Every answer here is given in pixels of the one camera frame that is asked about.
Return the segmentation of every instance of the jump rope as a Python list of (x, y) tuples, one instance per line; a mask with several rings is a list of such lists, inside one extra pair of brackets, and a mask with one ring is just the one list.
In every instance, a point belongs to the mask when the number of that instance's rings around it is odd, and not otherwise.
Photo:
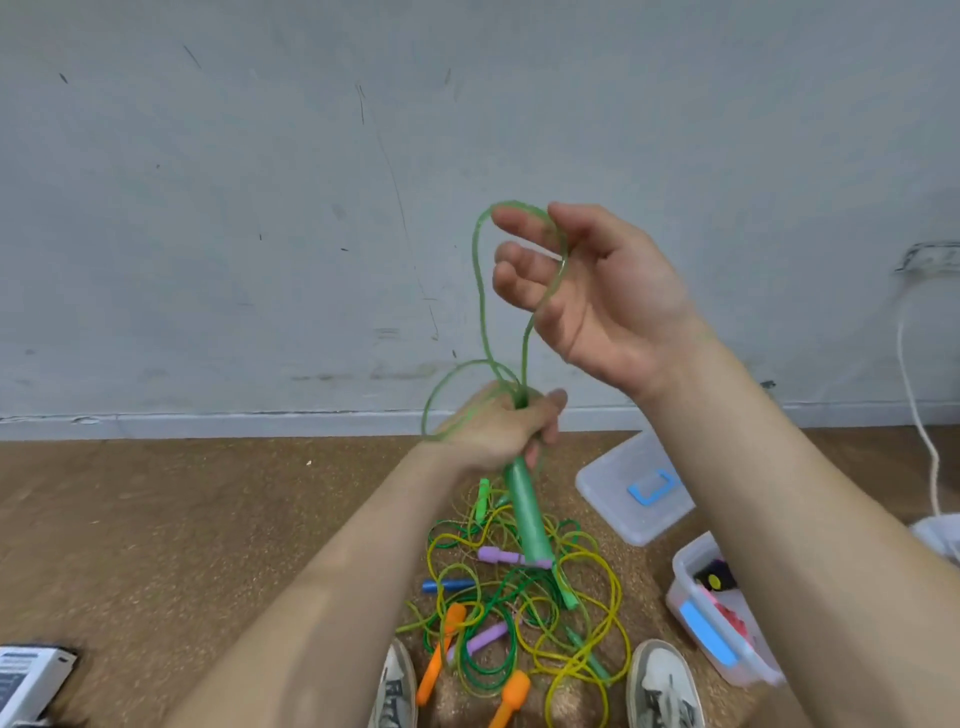
[[(527, 363), (530, 333), (534, 327), (534, 315), (530, 317), (523, 332), (520, 359), (520, 376), (509, 367), (493, 358), (490, 339), (487, 335), (486, 291), (480, 269), (479, 240), (483, 224), (491, 217), (495, 207), (509, 206), (532, 213), (556, 234), (560, 248), (560, 265), (556, 276), (550, 281), (540, 299), (537, 310), (550, 299), (560, 286), (566, 272), (568, 246), (564, 232), (558, 229), (550, 216), (542, 209), (511, 200), (488, 207), (473, 228), (471, 254), (473, 274), (476, 279), (480, 301), (480, 335), (485, 358), (472, 359), (454, 367), (434, 387), (427, 398), (420, 420), (423, 437), (442, 440), (467, 422), (489, 400), (508, 393), (516, 408), (526, 406), (538, 393), (527, 385)], [(487, 365), (497, 379), (497, 386), (480, 402), (468, 409), (458, 419), (449, 423), (443, 432), (436, 435), (426, 431), (427, 417), (434, 399), (456, 375), (468, 367)], [(583, 531), (573, 520), (558, 521), (542, 515), (531, 485), (531, 478), (522, 457), (504, 471), (490, 488), (470, 491), (466, 507), (457, 510), (458, 520), (437, 522), (427, 536), (426, 562), (430, 576), (437, 584), (437, 599), (434, 612), (423, 615), (417, 606), (407, 601), (416, 621), (399, 627), (398, 634), (422, 630), (423, 646), (430, 653), (442, 639), (449, 626), (446, 614), (450, 605), (461, 603), (469, 609), (467, 618), (456, 629), (458, 639), (453, 647), (453, 659), (447, 660), (446, 650), (441, 650), (444, 667), (452, 667), (464, 689), (472, 695), (489, 697), (501, 694), (511, 675), (517, 669), (520, 652), (532, 658), (530, 674), (545, 674), (553, 677), (544, 699), (543, 715), (548, 728), (552, 728), (551, 705), (558, 686), (564, 679), (581, 680), (596, 686), (600, 692), (603, 716), (600, 728), (607, 725), (610, 703), (607, 687), (623, 679), (631, 662), (630, 640), (623, 624), (617, 617), (623, 597), (620, 580), (600, 554), (596, 540)], [(477, 570), (465, 561), (456, 561), (438, 570), (434, 564), (436, 552), (451, 552), (465, 549), (470, 554), (482, 546), (496, 546), (503, 550), (523, 550), (527, 563), (543, 558), (553, 560), (552, 570), (492, 566), (491, 578), (481, 579)], [(564, 565), (572, 567), (586, 564), (605, 573), (609, 585), (608, 601), (578, 590), (563, 572)], [(462, 592), (448, 594), (444, 579), (452, 572), (466, 574), (473, 587)], [(588, 606), (599, 619), (592, 619)], [(506, 624), (507, 655), (494, 667), (481, 667), (469, 654), (468, 642), (476, 637), (490, 620)], [(593, 651), (611, 633), (619, 632), (624, 644), (624, 660), (620, 668), (611, 674), (594, 656)]]

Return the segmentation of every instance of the white sneaker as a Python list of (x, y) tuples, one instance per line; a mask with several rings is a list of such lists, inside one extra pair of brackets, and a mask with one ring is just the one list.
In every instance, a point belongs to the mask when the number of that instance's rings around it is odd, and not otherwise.
[(670, 643), (647, 640), (627, 677), (630, 728), (704, 728), (704, 708), (684, 656)]
[(417, 674), (410, 653), (394, 638), (380, 673), (380, 687), (368, 728), (415, 728), (417, 725)]

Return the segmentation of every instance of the brown carpet floor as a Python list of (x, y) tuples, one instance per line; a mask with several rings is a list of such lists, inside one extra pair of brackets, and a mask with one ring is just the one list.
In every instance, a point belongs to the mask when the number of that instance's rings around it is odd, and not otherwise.
[[(896, 516), (928, 514), (926, 456), (912, 429), (808, 434)], [(660, 637), (678, 645), (708, 724), (733, 728), (764, 689), (723, 682), (663, 602), (670, 560), (706, 530), (703, 519), (694, 512), (650, 546), (630, 548), (573, 488), (580, 468), (628, 436), (565, 435), (547, 460), (541, 505), (598, 538), (623, 582), (620, 614), (632, 643)], [(945, 459), (944, 510), (960, 510), (960, 427), (934, 428), (934, 437)], [(65, 719), (88, 720), (89, 728), (158, 726), (412, 442), (0, 444), (0, 643), (81, 651), (57, 701)], [(414, 657), (421, 667), (419, 649)], [(612, 641), (601, 658), (612, 665), (616, 657)], [(495, 708), (455, 683), (440, 684), (434, 705), (421, 726), (486, 726)], [(595, 691), (571, 686), (556, 700), (555, 724), (593, 725), (599, 707)], [(540, 708), (528, 701), (516, 725), (542, 725)], [(611, 725), (626, 724), (622, 684), (611, 690), (611, 712)]]

